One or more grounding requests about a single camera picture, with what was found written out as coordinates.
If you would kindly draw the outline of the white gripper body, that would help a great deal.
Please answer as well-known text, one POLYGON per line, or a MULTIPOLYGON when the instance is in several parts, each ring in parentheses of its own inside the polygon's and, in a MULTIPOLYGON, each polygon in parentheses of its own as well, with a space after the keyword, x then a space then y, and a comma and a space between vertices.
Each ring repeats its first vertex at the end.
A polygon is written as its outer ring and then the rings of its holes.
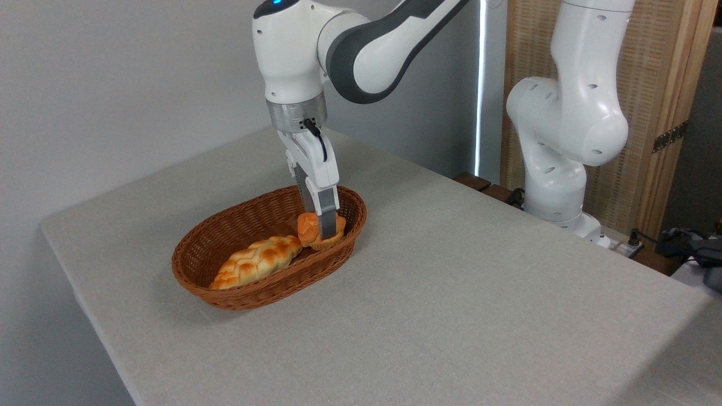
POLYGON ((286 146, 289 169, 300 166, 318 189, 338 185, 340 175, 332 143, 325 134, 315 136, 310 130, 283 132, 279 138, 286 146))

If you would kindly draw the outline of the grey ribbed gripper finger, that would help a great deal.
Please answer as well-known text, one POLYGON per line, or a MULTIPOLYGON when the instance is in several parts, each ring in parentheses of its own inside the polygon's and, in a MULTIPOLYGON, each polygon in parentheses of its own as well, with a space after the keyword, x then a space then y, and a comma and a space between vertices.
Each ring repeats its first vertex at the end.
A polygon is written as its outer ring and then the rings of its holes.
POLYGON ((309 187, 309 177, 307 175, 294 175, 294 177, 296 178, 304 210, 308 213, 316 213, 314 195, 312 195, 312 188, 309 187))
POLYGON ((338 233, 336 231, 336 210, 338 210, 338 196, 336 187, 325 188, 317 192, 316 214, 321 239, 330 239, 338 233))

